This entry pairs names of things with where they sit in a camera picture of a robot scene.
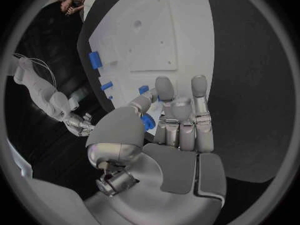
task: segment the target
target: cable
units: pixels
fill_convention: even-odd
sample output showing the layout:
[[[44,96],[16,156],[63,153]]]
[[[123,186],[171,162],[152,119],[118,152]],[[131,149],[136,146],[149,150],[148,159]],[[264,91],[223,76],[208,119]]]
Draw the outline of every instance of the cable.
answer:
[[[37,65],[40,65],[42,66],[43,68],[47,69],[51,75],[51,78],[52,78],[52,83],[53,83],[53,86],[57,89],[57,82],[56,82],[56,79],[55,79],[55,76],[52,72],[52,70],[50,69],[50,67],[48,66],[48,64],[46,62],[44,62],[43,60],[41,59],[38,59],[38,58],[35,58],[35,57],[26,57],[25,55],[23,54],[20,54],[20,53],[17,53],[15,52],[14,55],[18,58],[26,58],[26,59],[29,59],[30,61],[32,61],[33,63],[37,64]]]

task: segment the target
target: blue object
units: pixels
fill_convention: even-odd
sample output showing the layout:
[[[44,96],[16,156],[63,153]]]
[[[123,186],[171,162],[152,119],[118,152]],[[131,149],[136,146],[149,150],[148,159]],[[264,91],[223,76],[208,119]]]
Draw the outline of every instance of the blue object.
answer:
[[[149,86],[148,85],[141,86],[138,90],[139,90],[139,94],[141,95],[141,94],[149,91]]]
[[[144,116],[142,116],[140,118],[144,124],[144,131],[148,131],[149,129],[154,129],[156,124],[154,119],[148,114],[146,113]]]
[[[104,90],[106,90],[106,89],[111,88],[112,86],[113,86],[113,83],[110,81],[110,82],[108,82],[108,83],[102,85],[102,86],[101,86],[101,90],[104,91]]]
[[[103,66],[99,53],[97,51],[89,53],[89,60],[93,69],[101,68]]]

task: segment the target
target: wire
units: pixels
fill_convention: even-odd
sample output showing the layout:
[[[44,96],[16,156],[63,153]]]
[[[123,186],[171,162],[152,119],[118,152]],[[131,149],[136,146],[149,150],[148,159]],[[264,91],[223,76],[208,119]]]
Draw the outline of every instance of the wire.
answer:
[[[56,82],[55,76],[46,62],[44,62],[41,59],[35,58],[35,57],[26,57],[25,55],[17,53],[17,52],[15,52],[14,55],[18,58],[27,58],[30,61],[32,61],[33,63],[40,65],[43,68],[47,69],[51,75],[53,86],[57,89],[57,82]]]

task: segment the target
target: white robotic arm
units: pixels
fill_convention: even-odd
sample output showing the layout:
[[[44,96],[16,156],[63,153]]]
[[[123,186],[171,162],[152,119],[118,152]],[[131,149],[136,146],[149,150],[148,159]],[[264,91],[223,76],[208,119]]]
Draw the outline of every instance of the white robotic arm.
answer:
[[[94,129],[91,116],[83,118],[72,113],[67,96],[41,78],[34,70],[33,62],[27,57],[12,57],[9,75],[19,85],[27,87],[32,101],[48,116],[64,122],[67,129],[78,137],[88,136]]]

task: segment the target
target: black background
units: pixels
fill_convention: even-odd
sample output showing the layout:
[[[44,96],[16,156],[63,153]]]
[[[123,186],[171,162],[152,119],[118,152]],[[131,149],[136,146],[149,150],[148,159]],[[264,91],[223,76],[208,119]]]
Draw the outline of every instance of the black background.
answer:
[[[293,31],[294,37],[299,37],[299,0],[272,0],[275,3],[275,9],[281,11],[285,22],[289,23],[290,30]],[[26,9],[20,5],[23,0],[1,0],[1,35],[5,36],[5,29],[8,27],[8,21],[13,17],[18,17]],[[9,221],[10,224],[24,223],[36,224],[34,219],[27,213],[27,211],[20,205],[15,195],[7,185],[5,179],[1,176],[1,201],[2,201],[2,220]],[[300,188],[300,177],[297,176],[290,191],[286,194],[285,198],[281,201],[277,209],[273,211],[271,216],[262,223],[263,225],[277,224],[281,219],[284,219],[286,224],[297,223],[298,220],[298,188]]]

